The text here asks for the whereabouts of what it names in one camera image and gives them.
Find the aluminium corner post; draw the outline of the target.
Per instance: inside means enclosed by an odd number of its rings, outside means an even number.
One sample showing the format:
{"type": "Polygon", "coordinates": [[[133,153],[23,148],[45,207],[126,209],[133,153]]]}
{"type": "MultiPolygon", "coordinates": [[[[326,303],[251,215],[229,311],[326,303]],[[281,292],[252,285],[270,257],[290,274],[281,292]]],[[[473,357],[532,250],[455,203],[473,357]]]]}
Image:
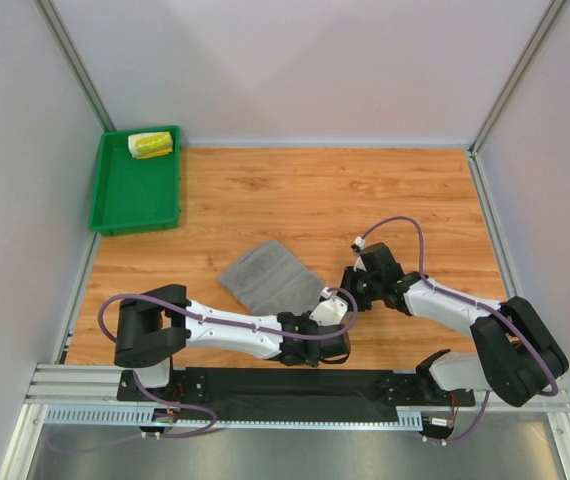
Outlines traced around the aluminium corner post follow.
{"type": "Polygon", "coordinates": [[[35,0],[34,5],[41,14],[72,75],[87,99],[99,125],[104,132],[115,131],[114,123],[64,24],[55,2],[51,0],[35,0]]]}
{"type": "Polygon", "coordinates": [[[523,51],[509,73],[478,133],[469,145],[468,153],[471,157],[478,155],[489,140],[493,130],[517,93],[521,83],[568,4],[568,0],[552,0],[548,2],[540,20],[536,24],[523,51]]]}

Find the aluminium frame rail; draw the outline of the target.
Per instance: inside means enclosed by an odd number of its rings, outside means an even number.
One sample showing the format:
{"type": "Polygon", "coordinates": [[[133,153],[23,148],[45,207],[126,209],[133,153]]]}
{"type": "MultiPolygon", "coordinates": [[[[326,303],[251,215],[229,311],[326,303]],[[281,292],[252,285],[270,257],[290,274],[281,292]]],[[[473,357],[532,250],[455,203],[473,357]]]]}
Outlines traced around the aluminium frame rail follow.
{"type": "Polygon", "coordinates": [[[108,366],[39,365],[26,403],[50,425],[379,430],[418,432],[462,425],[465,414],[512,413],[496,395],[436,393],[408,372],[186,368],[148,399],[129,371],[108,366]]]}

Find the right aluminium corner post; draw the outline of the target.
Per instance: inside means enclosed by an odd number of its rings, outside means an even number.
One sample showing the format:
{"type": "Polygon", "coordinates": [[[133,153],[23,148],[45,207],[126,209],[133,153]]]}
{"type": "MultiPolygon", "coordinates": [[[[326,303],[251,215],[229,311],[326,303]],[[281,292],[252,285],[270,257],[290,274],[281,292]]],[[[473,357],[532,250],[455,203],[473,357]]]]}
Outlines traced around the right aluminium corner post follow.
{"type": "Polygon", "coordinates": [[[509,73],[478,133],[469,145],[468,153],[471,157],[478,155],[489,140],[493,130],[517,93],[521,83],[568,4],[568,0],[552,0],[548,2],[540,20],[536,24],[523,51],[509,73]]]}

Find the grey towel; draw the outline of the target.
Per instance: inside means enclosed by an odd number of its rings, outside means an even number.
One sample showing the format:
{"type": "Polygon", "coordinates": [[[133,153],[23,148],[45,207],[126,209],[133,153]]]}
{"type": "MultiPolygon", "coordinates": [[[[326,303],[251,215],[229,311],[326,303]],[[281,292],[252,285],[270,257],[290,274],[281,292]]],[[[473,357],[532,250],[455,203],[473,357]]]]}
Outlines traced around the grey towel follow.
{"type": "Polygon", "coordinates": [[[245,252],[218,281],[255,316],[313,310],[325,288],[317,274],[276,240],[245,252]]]}

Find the yellow green patterned towel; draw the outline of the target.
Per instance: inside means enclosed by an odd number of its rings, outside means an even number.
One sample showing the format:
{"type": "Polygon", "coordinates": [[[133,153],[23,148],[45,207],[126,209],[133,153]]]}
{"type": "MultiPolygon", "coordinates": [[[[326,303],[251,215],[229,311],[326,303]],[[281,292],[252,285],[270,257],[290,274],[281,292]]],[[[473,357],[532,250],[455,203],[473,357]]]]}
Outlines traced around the yellow green patterned towel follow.
{"type": "Polygon", "coordinates": [[[135,159],[149,159],[173,151],[174,140],[169,131],[145,132],[128,136],[127,146],[135,159]]]}

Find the left aluminium corner post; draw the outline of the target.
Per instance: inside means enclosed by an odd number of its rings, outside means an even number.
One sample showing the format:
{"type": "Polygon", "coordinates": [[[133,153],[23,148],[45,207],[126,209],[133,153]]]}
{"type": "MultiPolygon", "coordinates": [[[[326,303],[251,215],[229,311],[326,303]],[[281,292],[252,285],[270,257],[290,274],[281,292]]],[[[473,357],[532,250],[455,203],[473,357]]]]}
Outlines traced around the left aluminium corner post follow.
{"type": "Polygon", "coordinates": [[[114,123],[64,24],[55,2],[51,0],[35,0],[34,5],[41,14],[72,75],[87,99],[99,125],[104,132],[115,131],[114,123]]]}

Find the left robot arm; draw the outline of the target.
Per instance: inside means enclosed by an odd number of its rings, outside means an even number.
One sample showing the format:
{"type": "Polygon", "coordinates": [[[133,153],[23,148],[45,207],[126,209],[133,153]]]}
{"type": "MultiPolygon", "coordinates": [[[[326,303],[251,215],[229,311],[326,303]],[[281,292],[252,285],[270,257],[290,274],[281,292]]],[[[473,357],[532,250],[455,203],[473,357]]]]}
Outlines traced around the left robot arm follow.
{"type": "Polygon", "coordinates": [[[169,384],[171,358],[187,348],[213,348],[275,361],[317,367],[342,363],[350,354],[348,331],[357,310],[338,289],[321,293],[315,308],[302,314],[244,315],[217,310],[187,297],[186,287],[167,285],[143,294],[119,294],[114,364],[134,371],[147,388],[169,384]]]}

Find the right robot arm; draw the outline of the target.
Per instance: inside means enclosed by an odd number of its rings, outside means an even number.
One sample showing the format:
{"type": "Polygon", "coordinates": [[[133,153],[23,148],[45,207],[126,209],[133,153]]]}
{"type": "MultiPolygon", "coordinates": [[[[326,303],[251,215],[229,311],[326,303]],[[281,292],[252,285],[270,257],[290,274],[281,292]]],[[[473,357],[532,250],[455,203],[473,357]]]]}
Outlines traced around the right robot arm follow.
{"type": "Polygon", "coordinates": [[[492,391],[521,407],[537,395],[552,394],[556,380],[568,371],[565,353],[528,300],[472,297],[418,272],[406,273],[383,243],[358,241],[352,249],[356,262],[345,268],[341,286],[360,311],[380,301],[473,341],[474,352],[441,350],[417,366],[438,389],[492,391]]]}

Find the green plastic tray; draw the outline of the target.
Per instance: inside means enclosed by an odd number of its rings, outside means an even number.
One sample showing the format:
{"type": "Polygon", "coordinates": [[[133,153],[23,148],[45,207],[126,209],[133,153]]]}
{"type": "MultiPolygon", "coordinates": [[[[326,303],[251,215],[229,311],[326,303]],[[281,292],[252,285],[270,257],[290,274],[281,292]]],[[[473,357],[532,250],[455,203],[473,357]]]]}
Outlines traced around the green plastic tray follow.
{"type": "Polygon", "coordinates": [[[174,229],[180,218],[181,130],[176,125],[106,132],[96,156],[88,226],[105,237],[174,229]],[[167,132],[172,151],[136,159],[128,148],[134,134],[167,132]]]}

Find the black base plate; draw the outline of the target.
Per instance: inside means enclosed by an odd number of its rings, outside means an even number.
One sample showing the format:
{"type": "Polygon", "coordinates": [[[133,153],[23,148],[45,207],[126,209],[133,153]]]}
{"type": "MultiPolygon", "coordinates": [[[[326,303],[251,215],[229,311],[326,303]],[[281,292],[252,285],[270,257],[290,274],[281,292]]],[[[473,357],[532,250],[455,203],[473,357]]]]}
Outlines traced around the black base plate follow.
{"type": "Polygon", "coordinates": [[[399,407],[473,407],[465,389],[391,370],[186,368],[151,393],[212,410],[225,422],[391,422],[399,407]]]}

